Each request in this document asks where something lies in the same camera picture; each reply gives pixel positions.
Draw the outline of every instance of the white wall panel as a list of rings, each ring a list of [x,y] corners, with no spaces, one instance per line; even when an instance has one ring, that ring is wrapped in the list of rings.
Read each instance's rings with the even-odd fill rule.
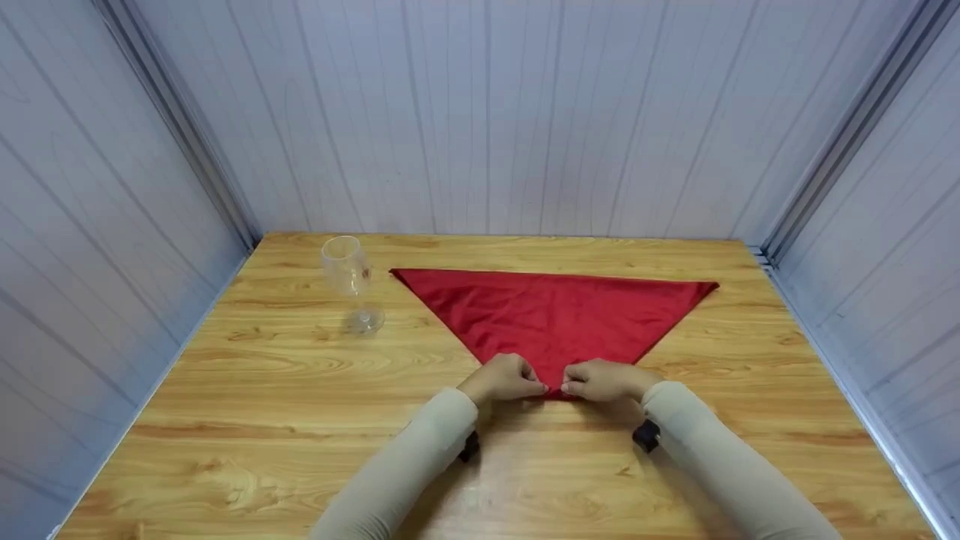
[[[262,231],[751,243],[913,4],[138,3]]]
[[[951,512],[960,512],[960,17],[785,254],[780,278]]]
[[[0,536],[86,489],[244,251],[91,2],[0,5]]]

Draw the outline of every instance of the wood grain tabletop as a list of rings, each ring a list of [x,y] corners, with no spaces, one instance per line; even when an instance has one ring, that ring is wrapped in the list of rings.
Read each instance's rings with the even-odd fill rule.
[[[846,538],[932,538],[743,244],[360,235],[376,335],[343,330],[328,234],[268,234],[59,538],[302,538],[350,476],[478,363],[387,271],[434,267],[713,280],[642,361],[686,383]],[[482,451],[423,494],[401,538],[727,538],[730,523],[617,405],[498,404]]]

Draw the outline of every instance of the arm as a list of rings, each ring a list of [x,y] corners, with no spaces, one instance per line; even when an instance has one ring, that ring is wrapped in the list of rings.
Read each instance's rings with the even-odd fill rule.
[[[569,366],[563,391],[591,401],[629,397],[660,426],[660,445],[748,538],[840,538],[783,474],[679,382],[634,366],[591,360]]]
[[[333,498],[310,538],[387,540],[427,484],[464,448],[479,405],[545,391],[517,355],[496,356],[457,389],[441,390]]]

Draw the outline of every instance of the long sleeve shirt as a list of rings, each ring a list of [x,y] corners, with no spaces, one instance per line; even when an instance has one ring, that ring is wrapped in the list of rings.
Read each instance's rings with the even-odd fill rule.
[[[641,405],[660,426],[660,446],[699,481],[747,538],[840,538],[780,471],[683,384],[659,382]],[[470,398],[453,388],[442,390],[333,498],[310,538],[389,539],[426,485],[464,448],[476,419],[477,407]]]

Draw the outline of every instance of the red cloth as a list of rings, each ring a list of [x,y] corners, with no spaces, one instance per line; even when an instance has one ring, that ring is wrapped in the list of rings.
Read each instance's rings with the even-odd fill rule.
[[[632,364],[697,306],[715,282],[659,282],[512,272],[394,268],[471,353],[530,362],[550,399],[564,368],[605,358]]]

